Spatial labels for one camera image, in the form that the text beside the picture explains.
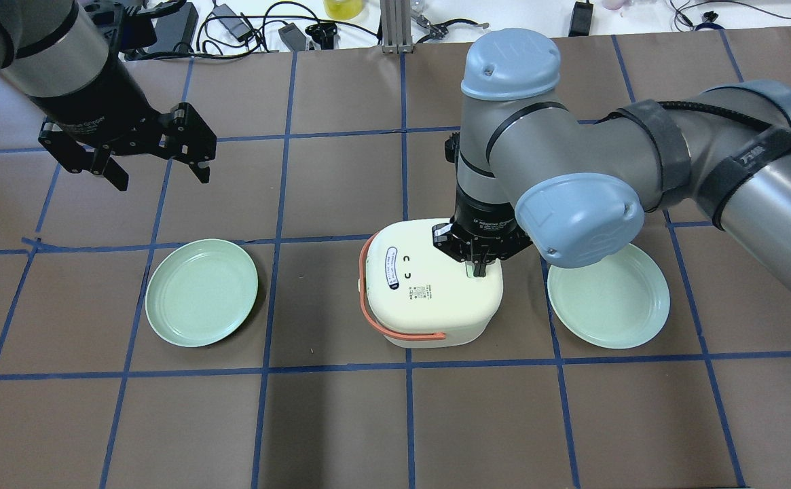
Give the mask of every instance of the light blue joint cap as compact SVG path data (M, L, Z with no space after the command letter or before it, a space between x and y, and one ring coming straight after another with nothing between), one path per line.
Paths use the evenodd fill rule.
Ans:
M742 84L729 84L729 86L717 86L706 90L711 92L719 88L737 88L740 90L748 90L767 98L770 102L774 103L787 115L791 124L791 87L786 86L780 81L776 80L752 80L745 81Z
M480 37L467 52L461 92L479 100L517 100L554 89L561 53L548 37L504 29Z
M602 173L544 180L516 203L516 220L549 263L578 268L616 253L646 218L630 185Z

